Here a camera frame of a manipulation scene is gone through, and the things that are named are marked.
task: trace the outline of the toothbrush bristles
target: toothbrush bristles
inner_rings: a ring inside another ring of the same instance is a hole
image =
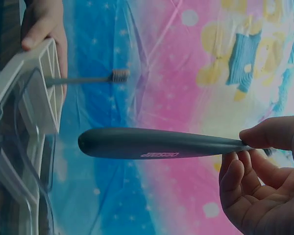
[[[130,76],[129,70],[113,70],[112,82],[126,82]]]

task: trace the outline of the gray toothbrush handle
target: gray toothbrush handle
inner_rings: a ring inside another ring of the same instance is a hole
[[[81,83],[95,83],[95,82],[108,82],[109,77],[89,77],[89,78],[46,78],[46,87],[64,85],[64,84],[81,84]]]

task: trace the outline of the toothbrush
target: toothbrush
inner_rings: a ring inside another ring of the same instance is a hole
[[[64,85],[64,84],[81,84],[81,83],[96,83],[96,82],[126,82],[130,76],[129,70],[113,70],[108,77],[89,77],[89,78],[46,78],[46,87]]]
[[[193,158],[253,149],[240,140],[139,128],[91,129],[79,136],[78,146],[91,157],[132,160]]]

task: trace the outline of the hand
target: hand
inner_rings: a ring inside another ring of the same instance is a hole
[[[45,38],[54,38],[61,76],[68,76],[68,43],[63,25],[62,0],[28,0],[21,28],[22,48],[31,50]],[[64,97],[67,87],[63,86]]]
[[[240,138],[254,148],[291,150],[294,157],[294,117],[267,119]],[[243,234],[294,235],[294,168],[278,168],[258,150],[226,154],[219,184],[222,209]]]

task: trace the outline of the colorful fabric backdrop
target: colorful fabric backdrop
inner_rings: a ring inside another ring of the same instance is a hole
[[[77,146],[87,129],[238,138],[294,115],[294,1],[67,0],[69,75],[129,69],[126,85],[68,87],[50,192],[57,235],[234,235],[220,157],[120,161]],[[271,157],[292,165],[290,155]]]

